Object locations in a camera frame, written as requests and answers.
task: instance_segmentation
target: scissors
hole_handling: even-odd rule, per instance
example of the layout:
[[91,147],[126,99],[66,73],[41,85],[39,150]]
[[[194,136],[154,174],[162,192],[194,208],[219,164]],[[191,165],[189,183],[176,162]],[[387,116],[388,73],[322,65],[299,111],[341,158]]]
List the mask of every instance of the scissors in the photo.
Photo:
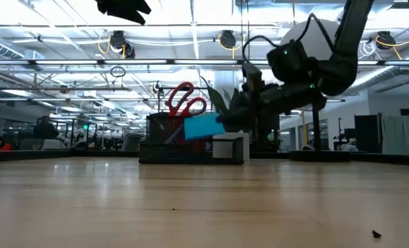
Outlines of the scissors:
[[[188,91],[186,92],[186,94],[179,100],[179,102],[177,103],[177,105],[176,105],[176,106],[173,106],[173,105],[172,105],[172,100],[174,99],[174,96],[177,94],[177,92],[178,92],[179,90],[181,90],[181,89],[183,89],[183,88],[185,88],[185,87],[188,87],[189,90],[188,90]],[[178,85],[178,86],[172,91],[171,96],[169,96],[169,100],[168,100],[168,103],[167,103],[167,104],[168,104],[168,107],[169,107],[169,113],[168,113],[168,115],[169,115],[169,116],[176,116],[177,113],[178,113],[178,110],[180,109],[180,107],[182,106],[182,104],[183,104],[184,102],[187,102],[187,104],[186,104],[185,109],[180,113],[180,116],[183,116],[183,117],[186,117],[186,116],[196,116],[196,115],[199,115],[199,114],[204,113],[204,112],[206,111],[206,101],[205,101],[203,98],[201,98],[201,97],[196,97],[196,98],[194,98],[194,99],[192,99],[192,100],[190,100],[190,101],[187,101],[188,96],[190,96],[190,95],[193,93],[194,90],[195,90],[195,89],[194,89],[194,86],[193,86],[193,84],[192,84],[191,82],[184,82],[184,83],[181,83],[180,85]],[[191,106],[192,106],[194,103],[197,103],[197,102],[203,103],[202,109],[201,109],[200,111],[198,111],[198,112],[191,113],[191,112],[189,111],[189,109],[191,108]]]

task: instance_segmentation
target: workstation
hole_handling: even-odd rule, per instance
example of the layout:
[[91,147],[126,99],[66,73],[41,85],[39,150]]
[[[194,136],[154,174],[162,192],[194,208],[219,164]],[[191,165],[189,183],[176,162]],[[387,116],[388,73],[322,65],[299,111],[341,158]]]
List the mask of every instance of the workstation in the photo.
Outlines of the workstation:
[[7,4],[0,247],[409,247],[409,1]]

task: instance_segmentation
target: wooden table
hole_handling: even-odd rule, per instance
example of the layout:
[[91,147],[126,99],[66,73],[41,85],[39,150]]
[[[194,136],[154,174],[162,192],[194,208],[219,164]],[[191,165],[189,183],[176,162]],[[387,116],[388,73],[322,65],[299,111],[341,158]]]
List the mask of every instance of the wooden table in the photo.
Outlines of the wooden table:
[[409,166],[0,163],[1,247],[409,247]]

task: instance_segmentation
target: person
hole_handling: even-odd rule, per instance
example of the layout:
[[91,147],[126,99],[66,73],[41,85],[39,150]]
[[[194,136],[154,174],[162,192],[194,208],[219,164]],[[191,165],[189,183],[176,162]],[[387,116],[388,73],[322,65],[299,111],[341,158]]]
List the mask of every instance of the person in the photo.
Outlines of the person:
[[50,123],[49,116],[42,116],[41,122],[33,128],[33,134],[35,138],[39,139],[55,139],[59,135],[59,132],[54,125]]

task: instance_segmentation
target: ceiling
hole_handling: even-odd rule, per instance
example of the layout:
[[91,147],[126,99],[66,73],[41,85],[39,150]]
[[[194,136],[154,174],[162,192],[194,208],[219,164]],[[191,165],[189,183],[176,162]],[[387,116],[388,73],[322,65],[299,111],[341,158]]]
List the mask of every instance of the ceiling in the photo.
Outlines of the ceiling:
[[[251,0],[248,9],[246,0],[243,0],[243,8],[240,7],[240,0],[147,0],[152,12],[144,15],[146,25],[141,26],[101,14],[93,0],[34,0],[30,1],[30,8],[27,0],[0,0],[0,42],[16,51],[36,51],[44,59],[122,59],[121,54],[111,50],[102,53],[99,46],[106,51],[109,35],[115,30],[123,30],[136,51],[136,59],[241,59],[241,49],[225,50],[219,44],[218,36],[223,30],[233,30],[238,45],[242,44],[243,37],[258,34],[279,43],[293,27],[294,21],[305,21],[311,12],[320,19],[336,21],[345,3],[340,0],[295,1],[293,14],[293,1],[270,4],[273,2],[277,1]],[[397,43],[409,41],[409,9],[390,9],[394,2],[376,0],[363,41],[374,39],[381,30],[390,31]],[[396,58],[392,50],[374,49],[372,44],[366,47],[364,45],[365,43],[361,44],[358,53],[361,60]],[[249,48],[249,58],[263,60],[271,48],[265,41],[255,41]],[[404,50],[409,50],[409,42],[399,48],[401,54]],[[126,65],[123,66],[127,71],[126,75],[118,79],[110,74],[112,67],[48,65],[42,67],[42,70],[28,70],[21,66],[0,65],[0,73],[18,78],[19,83],[4,79],[5,83],[14,87],[109,87],[109,90],[97,90],[94,96],[133,99],[129,102],[114,102],[116,108],[112,107],[113,113],[122,109],[142,115],[155,112],[158,107],[155,101],[157,96],[152,90],[155,82],[164,87],[175,87],[183,81],[191,81],[203,87],[205,85],[200,81],[199,73],[214,87],[220,84],[234,88],[239,87],[242,82],[240,68],[234,65]],[[267,67],[262,68],[262,71],[267,83],[279,83]],[[71,91],[69,94],[57,91],[34,93],[47,99],[86,97],[83,91]],[[0,92],[0,97],[5,97],[4,94],[7,92]],[[193,96],[207,98],[207,92],[195,91]],[[143,99],[148,99],[149,102],[144,103]],[[62,106],[62,103],[52,101],[46,103]],[[85,112],[100,111],[90,104],[77,103]]]

